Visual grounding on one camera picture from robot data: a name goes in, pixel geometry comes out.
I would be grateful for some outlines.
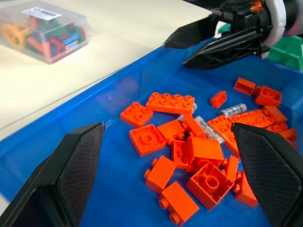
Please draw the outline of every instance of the cylindrical battery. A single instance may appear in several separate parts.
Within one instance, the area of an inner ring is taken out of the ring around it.
[[[193,106],[193,113],[196,111],[196,109],[198,108],[197,104],[194,103],[194,106]],[[177,118],[178,121],[180,122],[183,122],[184,121],[184,114],[180,115],[178,118]]]
[[[195,121],[204,129],[207,138],[217,140],[220,144],[225,143],[222,136],[220,136],[201,116],[195,117]]]
[[[235,115],[241,114],[245,111],[247,111],[247,106],[244,103],[240,103],[238,105],[221,110],[219,112],[219,115],[223,115],[228,118],[228,117],[233,117]]]

